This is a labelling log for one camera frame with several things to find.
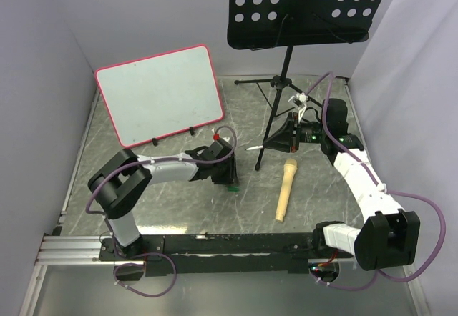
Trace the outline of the green capped whiteboard marker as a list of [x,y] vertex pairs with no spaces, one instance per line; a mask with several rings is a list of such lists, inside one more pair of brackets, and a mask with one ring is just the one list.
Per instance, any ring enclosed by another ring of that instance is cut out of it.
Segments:
[[260,150],[260,149],[263,149],[263,145],[257,145],[257,146],[249,147],[249,148],[246,148],[245,150],[246,151],[253,151],[253,150]]

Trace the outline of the pink framed whiteboard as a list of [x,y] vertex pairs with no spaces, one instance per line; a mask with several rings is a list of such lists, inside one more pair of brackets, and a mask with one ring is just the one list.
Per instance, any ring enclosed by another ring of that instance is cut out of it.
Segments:
[[124,148],[188,132],[225,116],[204,44],[102,67],[94,77]]

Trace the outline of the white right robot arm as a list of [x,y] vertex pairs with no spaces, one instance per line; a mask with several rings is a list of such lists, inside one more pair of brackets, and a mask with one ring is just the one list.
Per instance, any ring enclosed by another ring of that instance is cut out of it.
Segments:
[[356,258],[364,270],[410,265],[415,258],[420,220],[407,212],[381,185],[361,140],[348,131],[348,108],[331,98],[322,112],[323,122],[304,121],[307,98],[292,96],[283,125],[263,142],[266,149],[294,153],[301,143],[319,144],[331,165],[343,177],[354,196],[364,224],[357,229],[340,221],[321,222],[313,231],[312,248],[319,257],[336,249]]

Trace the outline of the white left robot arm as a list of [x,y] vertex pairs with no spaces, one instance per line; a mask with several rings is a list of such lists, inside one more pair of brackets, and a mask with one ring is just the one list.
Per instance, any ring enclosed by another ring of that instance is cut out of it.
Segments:
[[234,144],[216,137],[209,146],[165,157],[146,157],[122,149],[89,179],[92,196],[86,212],[94,213],[90,205],[97,202],[117,254],[133,260],[145,251],[145,246],[132,210],[147,187],[205,179],[224,186],[238,181]]

